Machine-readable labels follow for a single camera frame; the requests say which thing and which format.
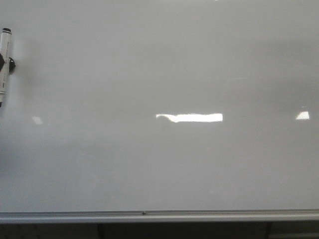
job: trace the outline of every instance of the dark floor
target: dark floor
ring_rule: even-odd
[[[0,225],[0,239],[319,239],[319,222]]]

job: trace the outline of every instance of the black marker cap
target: black marker cap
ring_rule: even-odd
[[[8,31],[8,32],[11,32],[11,29],[9,29],[9,28],[2,28],[2,31]]]

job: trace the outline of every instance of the marker body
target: marker body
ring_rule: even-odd
[[[5,61],[4,66],[2,67],[0,71],[0,107],[2,105],[3,96],[5,94],[6,80],[9,74],[10,41],[11,41],[11,30],[8,28],[4,28],[1,32],[1,39],[0,39],[0,53]]]

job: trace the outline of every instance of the dry erase marker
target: dry erase marker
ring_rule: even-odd
[[[3,96],[5,94],[5,85],[6,80],[9,75],[9,66],[10,66],[10,41],[11,41],[11,30],[8,28],[3,28],[1,31],[1,40],[0,40],[0,54],[4,60],[2,69],[0,70],[0,107],[2,105]]]

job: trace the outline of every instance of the whiteboard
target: whiteboard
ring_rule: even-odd
[[[0,216],[317,217],[318,22],[316,0],[2,1]]]

